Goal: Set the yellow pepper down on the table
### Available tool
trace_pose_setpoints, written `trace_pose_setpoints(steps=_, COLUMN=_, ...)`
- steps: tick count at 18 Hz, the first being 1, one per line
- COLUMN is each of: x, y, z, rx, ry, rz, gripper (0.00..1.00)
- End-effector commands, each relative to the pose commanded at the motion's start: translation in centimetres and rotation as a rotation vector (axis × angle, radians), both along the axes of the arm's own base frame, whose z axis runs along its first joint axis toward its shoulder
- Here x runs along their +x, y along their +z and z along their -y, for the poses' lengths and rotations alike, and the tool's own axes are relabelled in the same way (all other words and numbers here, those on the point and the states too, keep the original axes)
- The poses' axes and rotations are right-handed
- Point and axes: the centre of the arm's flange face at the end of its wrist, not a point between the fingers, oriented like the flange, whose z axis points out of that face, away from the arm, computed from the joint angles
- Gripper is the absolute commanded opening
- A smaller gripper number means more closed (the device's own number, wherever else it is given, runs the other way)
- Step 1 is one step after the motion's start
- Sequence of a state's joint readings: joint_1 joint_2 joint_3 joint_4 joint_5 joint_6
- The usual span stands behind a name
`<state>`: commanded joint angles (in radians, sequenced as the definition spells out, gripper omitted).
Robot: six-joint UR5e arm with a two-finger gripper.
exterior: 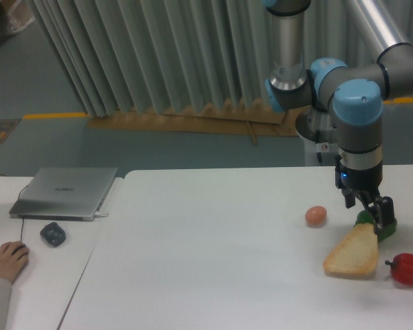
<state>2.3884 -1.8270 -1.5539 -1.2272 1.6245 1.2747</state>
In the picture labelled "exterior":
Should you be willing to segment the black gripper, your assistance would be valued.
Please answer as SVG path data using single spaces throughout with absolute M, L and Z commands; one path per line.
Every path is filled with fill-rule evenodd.
M 383 234 L 396 223 L 391 197 L 381 196 L 379 185 L 383 179 L 383 164 L 366 169 L 353 169 L 342 164 L 340 155 L 335 157 L 335 186 L 341 190 L 345 207 L 355 206 L 358 199 L 372 217 L 374 233 Z

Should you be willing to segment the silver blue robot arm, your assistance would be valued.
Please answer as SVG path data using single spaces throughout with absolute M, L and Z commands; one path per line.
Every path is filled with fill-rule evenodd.
M 374 232 L 396 223 L 382 181 L 383 102 L 413 96 L 413 46 L 383 1 L 345 1 L 375 62 L 350 68 L 335 58 L 303 65 L 304 14 L 309 1 L 264 1 L 273 20 L 274 67 L 265 85 L 276 111 L 310 105 L 330 116 L 339 151 L 335 185 L 347 208 L 357 201 L 372 216 Z

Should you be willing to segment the person's hand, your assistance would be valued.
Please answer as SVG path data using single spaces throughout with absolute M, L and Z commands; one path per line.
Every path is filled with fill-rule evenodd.
M 15 248 L 22 244 L 22 241 L 14 241 L 4 243 L 0 247 L 0 278 L 9 280 L 11 284 L 15 282 L 29 261 L 30 252 L 19 260 L 12 256 Z

